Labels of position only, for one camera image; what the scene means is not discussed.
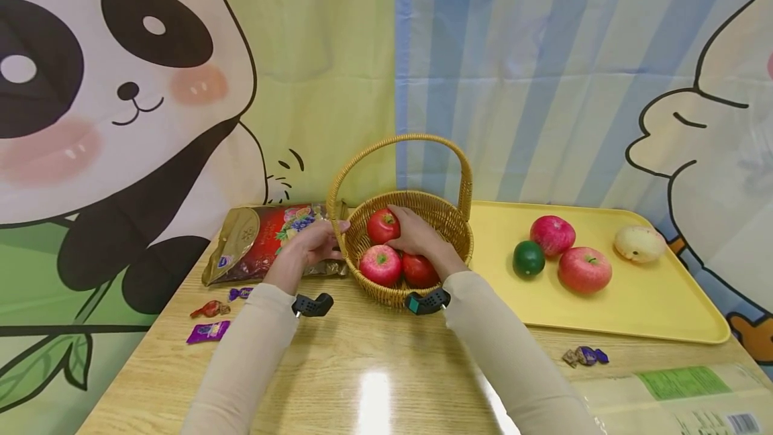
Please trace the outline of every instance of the lime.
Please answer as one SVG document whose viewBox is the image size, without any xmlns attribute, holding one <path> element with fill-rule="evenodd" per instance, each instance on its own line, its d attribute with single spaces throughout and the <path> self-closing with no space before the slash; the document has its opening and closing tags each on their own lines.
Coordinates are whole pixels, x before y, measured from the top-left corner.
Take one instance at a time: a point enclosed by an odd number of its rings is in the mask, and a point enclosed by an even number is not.
<svg viewBox="0 0 773 435">
<path fill-rule="evenodd" d="M 523 276 L 536 276 L 545 268 L 545 255 L 536 242 L 525 240 L 515 246 L 513 268 Z"/>
</svg>

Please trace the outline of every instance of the table surface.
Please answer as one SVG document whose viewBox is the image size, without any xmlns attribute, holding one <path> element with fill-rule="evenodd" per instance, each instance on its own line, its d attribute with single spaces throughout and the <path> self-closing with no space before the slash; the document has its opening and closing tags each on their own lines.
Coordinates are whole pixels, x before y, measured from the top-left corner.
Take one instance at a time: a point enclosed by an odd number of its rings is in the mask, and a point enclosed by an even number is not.
<svg viewBox="0 0 773 435">
<path fill-rule="evenodd" d="M 185 344 L 189 314 L 230 287 L 202 286 L 214 244 L 174 294 L 79 434 L 177 434 L 215 343 Z M 276 370 L 253 434 L 518 434 L 487 380 L 438 313 L 416 317 L 382 307 L 351 277 L 306 278 L 300 293 L 330 293 L 324 318 L 301 318 Z M 243 305 L 231 304 L 233 319 Z M 665 342 L 532 328 L 570 380 L 688 365 L 741 363 L 764 374 L 735 338 L 721 345 Z M 578 367 L 561 356 L 578 345 L 603 348 L 611 363 Z"/>
</svg>

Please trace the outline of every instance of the cartoon backdrop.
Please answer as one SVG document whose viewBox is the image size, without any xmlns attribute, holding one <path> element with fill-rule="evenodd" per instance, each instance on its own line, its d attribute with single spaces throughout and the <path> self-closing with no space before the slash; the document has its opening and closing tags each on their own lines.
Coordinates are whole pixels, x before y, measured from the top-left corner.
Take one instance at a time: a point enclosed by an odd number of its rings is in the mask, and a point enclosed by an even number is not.
<svg viewBox="0 0 773 435">
<path fill-rule="evenodd" d="M 475 198 L 640 212 L 773 376 L 773 0 L 396 0 L 396 125 Z M 456 197 L 433 145 L 397 182 Z"/>
<path fill-rule="evenodd" d="M 0 0 L 0 423 L 74 432 L 230 206 L 320 199 L 395 131 L 457 141 L 478 199 L 645 215 L 773 375 L 772 17 L 773 0 Z M 344 195 L 453 199 L 457 167 L 400 145 Z"/>
<path fill-rule="evenodd" d="M 0 424 L 74 433 L 229 207 L 320 200 L 393 134 L 394 16 L 0 0 Z M 393 189 L 394 156 L 345 195 Z"/>
</svg>

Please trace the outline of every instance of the beige sleeve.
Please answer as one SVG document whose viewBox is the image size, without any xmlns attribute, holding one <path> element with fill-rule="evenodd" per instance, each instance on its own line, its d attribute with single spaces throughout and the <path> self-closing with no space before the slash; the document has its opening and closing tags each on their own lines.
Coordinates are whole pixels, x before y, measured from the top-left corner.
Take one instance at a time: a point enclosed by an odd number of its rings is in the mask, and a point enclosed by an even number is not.
<svg viewBox="0 0 773 435">
<path fill-rule="evenodd" d="M 298 328 L 294 302 L 278 287 L 255 287 L 215 349 L 181 434 L 250 431 L 260 398 Z"/>
<path fill-rule="evenodd" d="M 599 435 L 585 404 L 527 327 L 478 274 L 449 276 L 446 324 L 467 346 L 523 435 Z"/>
</svg>

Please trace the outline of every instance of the apple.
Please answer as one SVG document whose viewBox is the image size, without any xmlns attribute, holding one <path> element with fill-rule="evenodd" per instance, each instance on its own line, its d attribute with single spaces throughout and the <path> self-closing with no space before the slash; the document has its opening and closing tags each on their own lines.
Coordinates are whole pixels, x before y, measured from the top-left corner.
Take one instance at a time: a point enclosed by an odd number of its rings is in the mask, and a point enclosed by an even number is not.
<svg viewBox="0 0 773 435">
<path fill-rule="evenodd" d="M 432 262 L 424 256 L 412 256 L 403 252 L 403 276 L 411 287 L 426 289 L 440 283 Z"/>
<path fill-rule="evenodd" d="M 609 284 L 612 265 L 594 248 L 574 247 L 564 252 L 558 261 L 558 278 L 572 291 L 592 294 Z"/>
<path fill-rule="evenodd" d="M 547 257 L 566 252 L 574 245 L 576 234 L 569 222 L 555 215 L 539 217 L 532 224 L 529 239 L 542 248 Z"/>
<path fill-rule="evenodd" d="M 362 275 L 383 287 L 392 287 L 400 281 L 401 267 L 400 256 L 390 246 L 373 246 L 360 258 Z"/>
<path fill-rule="evenodd" d="M 366 227 L 373 245 L 386 244 L 400 237 L 400 222 L 388 208 L 382 208 L 368 218 Z"/>
</svg>

